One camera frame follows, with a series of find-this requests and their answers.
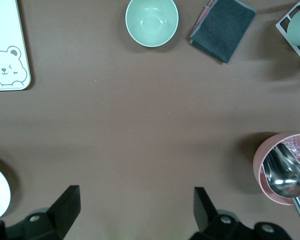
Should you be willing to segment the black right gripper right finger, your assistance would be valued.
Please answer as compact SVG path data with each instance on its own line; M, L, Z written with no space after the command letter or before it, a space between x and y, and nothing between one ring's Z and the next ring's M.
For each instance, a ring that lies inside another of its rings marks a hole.
M193 213L198 231L191 240L289 240L289 234L279 225L258 222L245 226L229 211L217 211L203 187L195 187Z

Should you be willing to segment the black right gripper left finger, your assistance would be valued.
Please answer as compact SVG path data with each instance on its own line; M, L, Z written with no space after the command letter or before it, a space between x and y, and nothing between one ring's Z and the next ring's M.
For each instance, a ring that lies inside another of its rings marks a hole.
M0 220L0 240L63 240L80 213L80 186L71 185L48 208L32 212L7 227Z

